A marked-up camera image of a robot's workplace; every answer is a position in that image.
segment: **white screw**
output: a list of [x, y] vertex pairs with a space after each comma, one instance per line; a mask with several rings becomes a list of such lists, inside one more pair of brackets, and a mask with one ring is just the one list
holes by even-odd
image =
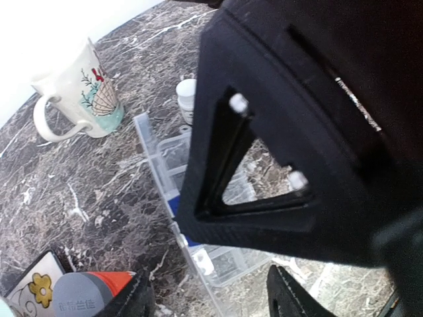
[[298, 170], [293, 170], [288, 174], [288, 181], [294, 190], [302, 190], [309, 184], [308, 179]]
[[243, 94], [234, 94], [229, 100], [229, 105], [237, 114], [245, 114], [249, 108], [249, 101], [245, 99]]

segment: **clear plastic organizer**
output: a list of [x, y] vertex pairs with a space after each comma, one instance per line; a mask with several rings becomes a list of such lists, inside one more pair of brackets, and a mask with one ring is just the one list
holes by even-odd
[[[180, 135], [159, 141], [146, 113], [136, 116], [134, 121], [153, 177], [172, 219], [177, 212], [188, 162], [190, 129], [180, 129]], [[255, 200], [254, 189], [242, 168], [238, 169], [230, 181], [223, 200], [227, 204]], [[270, 254], [256, 250], [197, 244], [183, 236], [175, 222], [172, 229], [188, 262], [211, 287], [231, 284], [271, 258]]]

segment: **red bird design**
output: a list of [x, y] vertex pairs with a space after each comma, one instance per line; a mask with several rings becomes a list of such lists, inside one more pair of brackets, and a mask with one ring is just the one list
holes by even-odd
[[100, 69], [98, 70], [98, 74], [97, 74], [97, 71], [95, 70], [95, 68], [91, 69], [91, 71], [93, 72], [96, 81], [101, 81], [102, 83], [104, 82], [104, 78], [101, 75]]

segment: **blue plastic latch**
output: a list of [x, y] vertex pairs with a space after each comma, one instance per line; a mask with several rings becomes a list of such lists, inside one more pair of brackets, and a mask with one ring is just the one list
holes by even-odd
[[[179, 199], [180, 199], [180, 196], [178, 195], [178, 196], [176, 196], [176, 197], [167, 201], [167, 203], [169, 204], [169, 207], [172, 209], [172, 213], [173, 213], [174, 216], [176, 216], [176, 214], [178, 213]], [[201, 244], [201, 243], [197, 243], [197, 242], [192, 241], [187, 236], [185, 236], [185, 239], [188, 243], [188, 246], [199, 246]]]

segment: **yellow flower design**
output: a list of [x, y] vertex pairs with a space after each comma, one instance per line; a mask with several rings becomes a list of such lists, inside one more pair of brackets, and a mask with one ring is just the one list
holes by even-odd
[[35, 295], [35, 301], [44, 308], [49, 307], [52, 301], [53, 291], [51, 289], [52, 279], [47, 274], [41, 276], [39, 273], [32, 275], [32, 282], [28, 284], [29, 290]]

